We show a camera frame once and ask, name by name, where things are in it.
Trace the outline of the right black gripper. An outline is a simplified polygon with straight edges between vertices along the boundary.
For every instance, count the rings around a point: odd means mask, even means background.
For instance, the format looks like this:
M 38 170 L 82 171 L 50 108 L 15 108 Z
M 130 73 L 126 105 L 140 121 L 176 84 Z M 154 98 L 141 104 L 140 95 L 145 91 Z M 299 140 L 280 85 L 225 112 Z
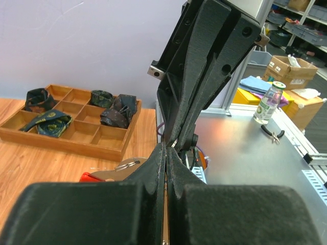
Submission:
M 160 79 L 158 101 L 167 144 L 182 149 L 210 99 L 260 40 L 259 22 L 228 1 L 188 1 L 161 58 L 149 73 Z

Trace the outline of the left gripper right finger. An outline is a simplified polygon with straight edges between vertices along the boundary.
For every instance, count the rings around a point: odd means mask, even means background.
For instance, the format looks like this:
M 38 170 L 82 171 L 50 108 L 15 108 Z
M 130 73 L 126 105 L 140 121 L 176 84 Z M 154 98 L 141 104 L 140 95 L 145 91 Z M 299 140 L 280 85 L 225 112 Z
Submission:
M 167 148 L 170 244 L 321 244 L 292 188 L 207 185 Z

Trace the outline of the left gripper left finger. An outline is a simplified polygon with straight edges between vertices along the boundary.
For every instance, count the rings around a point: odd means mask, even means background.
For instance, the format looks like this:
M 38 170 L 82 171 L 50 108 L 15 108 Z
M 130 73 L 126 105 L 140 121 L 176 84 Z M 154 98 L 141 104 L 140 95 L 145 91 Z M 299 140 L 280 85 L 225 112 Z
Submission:
M 166 146 L 122 181 L 27 186 L 1 244 L 162 244 Z

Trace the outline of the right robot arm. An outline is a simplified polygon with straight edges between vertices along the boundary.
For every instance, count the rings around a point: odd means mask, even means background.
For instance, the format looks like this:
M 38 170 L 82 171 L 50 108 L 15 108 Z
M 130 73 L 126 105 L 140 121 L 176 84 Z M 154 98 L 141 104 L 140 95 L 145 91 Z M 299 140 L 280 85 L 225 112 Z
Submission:
M 196 120 L 256 46 L 268 37 L 259 22 L 228 1 L 187 1 L 160 57 L 148 74 L 159 79 L 162 141 L 177 152 L 198 141 Z

